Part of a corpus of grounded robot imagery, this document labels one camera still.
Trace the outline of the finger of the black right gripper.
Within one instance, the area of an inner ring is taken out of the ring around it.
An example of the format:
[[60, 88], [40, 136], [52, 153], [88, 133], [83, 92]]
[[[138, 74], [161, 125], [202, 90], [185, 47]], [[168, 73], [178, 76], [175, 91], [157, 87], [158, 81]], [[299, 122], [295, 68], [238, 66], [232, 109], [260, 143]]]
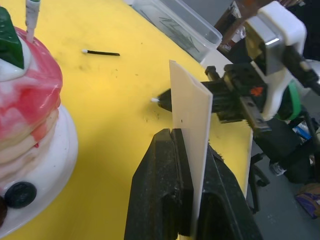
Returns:
[[[169, 112], [172, 112], [172, 101], [160, 100], [159, 106]], [[230, 104], [220, 104], [216, 100], [212, 101], [212, 113], [215, 113], [221, 123], [234, 123], [243, 121], [245, 118], [240, 110], [234, 108]]]
[[[223, 80], [202, 81], [201, 83], [212, 93], [213, 102], [229, 101], [232, 98], [231, 91]], [[160, 102], [169, 101], [171, 99], [171, 89], [165, 90], [157, 99]]]

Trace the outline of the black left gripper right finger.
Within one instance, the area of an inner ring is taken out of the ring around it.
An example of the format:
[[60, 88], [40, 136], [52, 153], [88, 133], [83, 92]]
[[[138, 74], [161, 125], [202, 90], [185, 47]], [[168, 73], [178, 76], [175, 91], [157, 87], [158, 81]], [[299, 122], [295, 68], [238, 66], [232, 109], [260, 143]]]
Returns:
[[210, 145], [207, 148], [196, 238], [198, 240], [263, 238], [235, 175]]

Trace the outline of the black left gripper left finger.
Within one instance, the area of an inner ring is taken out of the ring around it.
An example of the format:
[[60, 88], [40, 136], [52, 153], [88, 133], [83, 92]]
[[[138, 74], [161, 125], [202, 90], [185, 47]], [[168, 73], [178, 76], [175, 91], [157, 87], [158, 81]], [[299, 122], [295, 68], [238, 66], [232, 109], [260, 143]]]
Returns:
[[124, 239], [191, 235], [194, 187], [180, 128], [156, 133], [131, 181]]

